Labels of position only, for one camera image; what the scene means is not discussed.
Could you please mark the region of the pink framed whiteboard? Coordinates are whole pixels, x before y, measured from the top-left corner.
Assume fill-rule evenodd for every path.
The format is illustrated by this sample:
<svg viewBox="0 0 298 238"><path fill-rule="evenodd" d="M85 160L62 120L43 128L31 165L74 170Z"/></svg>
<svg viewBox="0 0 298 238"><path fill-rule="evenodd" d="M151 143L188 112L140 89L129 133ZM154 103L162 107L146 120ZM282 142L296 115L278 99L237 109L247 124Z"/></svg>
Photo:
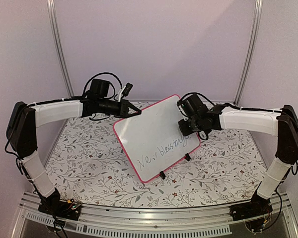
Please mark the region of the pink framed whiteboard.
<svg viewBox="0 0 298 238"><path fill-rule="evenodd" d="M178 121L183 119L171 95L142 110L138 116L121 119L113 130L139 180L148 183L198 149L197 134L182 135Z"/></svg>

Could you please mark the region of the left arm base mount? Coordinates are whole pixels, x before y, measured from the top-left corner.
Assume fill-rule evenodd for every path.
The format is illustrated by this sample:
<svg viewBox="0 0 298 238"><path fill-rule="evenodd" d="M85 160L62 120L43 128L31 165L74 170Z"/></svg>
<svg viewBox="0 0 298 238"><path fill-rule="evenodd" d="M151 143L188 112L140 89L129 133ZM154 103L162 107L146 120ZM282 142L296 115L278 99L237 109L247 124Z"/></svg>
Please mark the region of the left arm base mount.
<svg viewBox="0 0 298 238"><path fill-rule="evenodd" d="M45 201L41 201L38 211L49 215L53 214L57 218L77 221L80 216L81 206L82 203L74 201L74 199L45 199Z"/></svg>

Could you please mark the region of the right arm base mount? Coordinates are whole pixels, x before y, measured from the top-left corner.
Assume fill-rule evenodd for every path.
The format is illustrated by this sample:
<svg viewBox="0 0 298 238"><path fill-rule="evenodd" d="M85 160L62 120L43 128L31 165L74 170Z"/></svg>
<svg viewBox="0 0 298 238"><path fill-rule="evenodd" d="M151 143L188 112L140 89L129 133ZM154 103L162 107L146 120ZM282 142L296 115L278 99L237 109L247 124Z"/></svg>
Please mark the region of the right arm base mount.
<svg viewBox="0 0 298 238"><path fill-rule="evenodd" d="M234 221L261 216L272 211L270 199L264 199L257 194L254 194L249 202L229 207L229 214Z"/></svg>

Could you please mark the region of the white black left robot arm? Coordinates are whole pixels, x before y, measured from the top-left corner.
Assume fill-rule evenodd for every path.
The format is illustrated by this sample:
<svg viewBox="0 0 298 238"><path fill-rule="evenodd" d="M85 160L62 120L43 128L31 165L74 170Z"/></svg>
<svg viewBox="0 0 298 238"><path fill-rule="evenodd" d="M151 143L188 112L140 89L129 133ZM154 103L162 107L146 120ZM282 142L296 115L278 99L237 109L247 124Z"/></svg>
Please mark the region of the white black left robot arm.
<svg viewBox="0 0 298 238"><path fill-rule="evenodd" d="M108 96L112 83L100 78L90 79L81 95L42 102L15 103L6 129L5 152L15 156L16 166L33 185L38 195L46 198L44 206L53 215L60 215L64 205L55 196L59 192L50 180L39 151L39 130L49 124L77 118L96 120L95 115L126 119L141 114L127 96L132 83L121 85Z"/></svg>

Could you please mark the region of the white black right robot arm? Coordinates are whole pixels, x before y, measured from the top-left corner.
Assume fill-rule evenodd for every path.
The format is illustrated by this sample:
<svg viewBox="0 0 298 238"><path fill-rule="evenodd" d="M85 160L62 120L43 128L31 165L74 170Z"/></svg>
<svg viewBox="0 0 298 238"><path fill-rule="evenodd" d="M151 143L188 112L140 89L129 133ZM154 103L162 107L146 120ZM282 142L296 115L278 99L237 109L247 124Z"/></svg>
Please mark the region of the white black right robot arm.
<svg viewBox="0 0 298 238"><path fill-rule="evenodd" d="M260 132L278 138L275 158L267 174L247 205L251 216L258 216L266 208L268 200L286 179L291 166L298 162L298 118L292 106L280 109L237 107L230 103L213 104L208 108L200 99L200 93L188 93L180 98L177 106L184 116L178 122L183 136L212 130L240 129Z"/></svg>

